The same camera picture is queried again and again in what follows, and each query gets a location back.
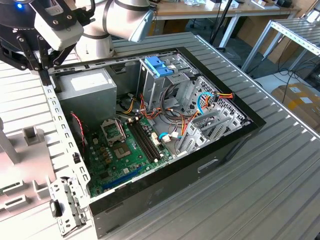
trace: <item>wire bundle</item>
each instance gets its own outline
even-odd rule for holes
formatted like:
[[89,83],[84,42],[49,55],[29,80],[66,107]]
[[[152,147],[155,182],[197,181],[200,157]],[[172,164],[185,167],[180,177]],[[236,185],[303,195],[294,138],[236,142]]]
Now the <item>wire bundle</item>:
[[134,102],[135,102],[135,99],[132,98],[129,109],[128,109],[127,111],[122,112],[122,113],[123,113],[123,114],[129,114],[129,113],[131,113],[132,109],[134,108]]
[[74,113],[71,113],[71,115],[76,119],[76,121],[79,124],[80,130],[81,130],[81,140],[82,140],[83,153],[84,153],[85,152],[85,134],[84,134],[84,129],[82,127],[82,123],[81,123],[80,119]]

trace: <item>connector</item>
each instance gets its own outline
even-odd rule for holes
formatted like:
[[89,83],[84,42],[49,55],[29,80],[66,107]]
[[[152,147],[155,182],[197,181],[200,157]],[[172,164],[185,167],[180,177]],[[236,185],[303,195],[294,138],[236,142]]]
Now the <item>connector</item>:
[[164,143],[168,143],[171,141],[170,136],[167,134],[161,138]]
[[155,132],[153,132],[152,134],[151,134],[151,138],[152,138],[152,142],[153,142],[153,144],[156,146],[156,147],[158,147],[161,143],[158,141],[158,135],[155,133]]

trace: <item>cardboard box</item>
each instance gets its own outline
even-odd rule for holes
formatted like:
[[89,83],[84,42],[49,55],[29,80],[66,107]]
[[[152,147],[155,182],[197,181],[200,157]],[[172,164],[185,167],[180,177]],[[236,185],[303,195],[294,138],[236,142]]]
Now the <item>cardboard box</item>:
[[270,7],[275,5],[275,2],[272,0],[254,0],[255,3],[263,6],[263,7]]
[[[282,102],[286,86],[281,85],[272,95]],[[289,84],[283,104],[302,121],[320,133],[320,96],[302,83]]]

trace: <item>wooden table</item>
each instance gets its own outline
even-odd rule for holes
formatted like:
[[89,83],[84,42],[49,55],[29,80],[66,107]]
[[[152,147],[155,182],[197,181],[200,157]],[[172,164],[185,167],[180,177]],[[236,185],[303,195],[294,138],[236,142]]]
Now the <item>wooden table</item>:
[[[178,3],[161,1],[157,6],[157,21],[216,18],[218,14],[218,8],[212,9],[207,7],[205,4],[200,4],[200,6],[189,6],[182,1]],[[251,0],[245,0],[245,3],[240,4],[238,8],[230,8],[228,10],[226,17],[231,17],[231,21],[225,31],[219,47],[224,48],[227,45],[227,42],[240,17],[288,15],[288,19],[292,19],[300,10],[301,9],[299,7],[263,9],[253,4]]]

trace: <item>metal workbench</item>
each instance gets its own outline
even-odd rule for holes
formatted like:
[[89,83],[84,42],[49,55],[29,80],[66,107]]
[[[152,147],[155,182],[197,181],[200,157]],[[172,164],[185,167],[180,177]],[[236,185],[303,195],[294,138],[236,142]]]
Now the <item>metal workbench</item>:
[[264,53],[264,57],[267,57],[269,53],[277,46],[280,37],[286,36],[292,41],[299,44],[304,48],[302,53],[296,58],[296,60],[289,67],[289,70],[292,70],[306,54],[310,51],[315,56],[320,55],[320,26],[309,23],[305,19],[295,18],[295,19],[281,19],[281,20],[270,20],[265,29],[263,30],[258,41],[252,48],[249,56],[245,60],[242,70],[245,72],[250,64],[252,63],[254,57],[256,56],[259,48],[264,43],[264,40],[268,36],[270,29],[277,30],[278,33],[275,38],[272,40],[268,49]]
[[[121,226],[107,240],[312,240],[320,231],[320,137],[199,36],[178,33],[141,43],[119,40],[120,55],[184,46],[267,122],[224,166]],[[67,62],[77,61],[75,54]],[[12,134],[45,132],[57,177],[66,166],[37,77],[0,64],[0,116]],[[60,239],[49,204],[0,223],[3,239]],[[90,222],[68,237],[95,239]]]

